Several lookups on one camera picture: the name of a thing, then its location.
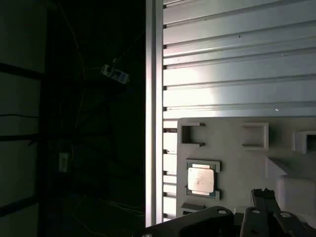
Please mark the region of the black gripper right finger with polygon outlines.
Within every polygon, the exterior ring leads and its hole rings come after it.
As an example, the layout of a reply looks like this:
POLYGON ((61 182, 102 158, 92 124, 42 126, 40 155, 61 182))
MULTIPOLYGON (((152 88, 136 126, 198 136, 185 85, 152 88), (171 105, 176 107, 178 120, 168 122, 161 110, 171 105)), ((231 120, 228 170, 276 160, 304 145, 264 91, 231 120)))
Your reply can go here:
POLYGON ((314 237, 315 228, 293 213, 282 211, 275 192, 265 188, 251 191, 251 234, 256 237, 314 237))

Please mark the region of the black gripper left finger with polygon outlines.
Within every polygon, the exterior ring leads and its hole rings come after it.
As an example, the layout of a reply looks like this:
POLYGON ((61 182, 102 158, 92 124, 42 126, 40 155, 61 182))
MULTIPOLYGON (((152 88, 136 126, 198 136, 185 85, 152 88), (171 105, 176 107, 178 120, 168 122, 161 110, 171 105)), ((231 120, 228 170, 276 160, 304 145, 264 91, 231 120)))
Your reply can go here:
POLYGON ((251 215, 214 206, 138 230, 133 236, 265 237, 266 230, 251 219, 251 215))

